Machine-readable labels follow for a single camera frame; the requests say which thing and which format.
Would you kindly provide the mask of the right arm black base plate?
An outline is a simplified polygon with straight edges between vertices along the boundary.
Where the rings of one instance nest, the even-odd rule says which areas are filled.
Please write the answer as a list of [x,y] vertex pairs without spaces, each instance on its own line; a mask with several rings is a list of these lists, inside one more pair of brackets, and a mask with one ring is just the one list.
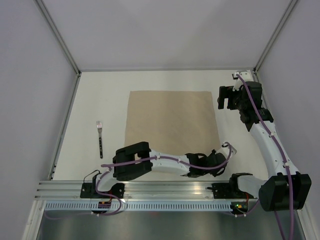
[[214,199],[236,199],[237,197],[229,183],[212,183],[206,189],[212,192]]

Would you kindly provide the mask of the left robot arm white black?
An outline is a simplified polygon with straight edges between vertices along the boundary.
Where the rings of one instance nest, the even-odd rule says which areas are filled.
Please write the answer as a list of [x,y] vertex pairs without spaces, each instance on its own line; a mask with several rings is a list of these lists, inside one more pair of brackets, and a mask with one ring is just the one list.
[[149,173],[165,173],[187,178],[205,175],[221,175],[234,151],[227,142],[219,150],[204,153],[170,155],[155,151],[149,143],[142,141],[118,149],[111,163],[102,164],[105,172],[98,172],[92,182],[83,182],[80,191],[82,199],[122,198],[124,183],[136,180]]

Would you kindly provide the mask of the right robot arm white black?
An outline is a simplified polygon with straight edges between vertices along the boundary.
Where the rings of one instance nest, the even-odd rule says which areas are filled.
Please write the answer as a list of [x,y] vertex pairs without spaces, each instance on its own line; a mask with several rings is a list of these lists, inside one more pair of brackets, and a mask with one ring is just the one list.
[[218,109],[238,110],[240,120],[257,143],[264,159],[268,180],[250,173],[234,173],[228,192],[235,198],[245,192],[258,198],[266,212],[301,210],[306,202],[312,180],[301,174],[292,163],[279,140],[270,111],[262,106],[262,85],[248,81],[239,88],[221,86]]

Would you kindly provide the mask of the beige cloth napkin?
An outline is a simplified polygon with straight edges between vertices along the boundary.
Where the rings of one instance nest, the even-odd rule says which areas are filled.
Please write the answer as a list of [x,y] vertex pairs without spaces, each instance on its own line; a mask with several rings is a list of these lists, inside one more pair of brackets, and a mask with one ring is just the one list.
[[124,145],[148,142],[170,155],[210,154],[221,147],[209,91],[132,91]]

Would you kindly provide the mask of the silver fork black handle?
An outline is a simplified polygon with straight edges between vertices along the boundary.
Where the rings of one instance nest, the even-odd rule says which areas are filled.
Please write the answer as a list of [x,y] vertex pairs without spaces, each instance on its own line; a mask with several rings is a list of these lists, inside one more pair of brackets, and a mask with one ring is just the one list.
[[103,126],[102,126],[102,122],[97,121],[96,125],[97,125],[97,131],[98,131],[99,155],[100,155],[100,158],[103,159],[103,143],[102,143]]

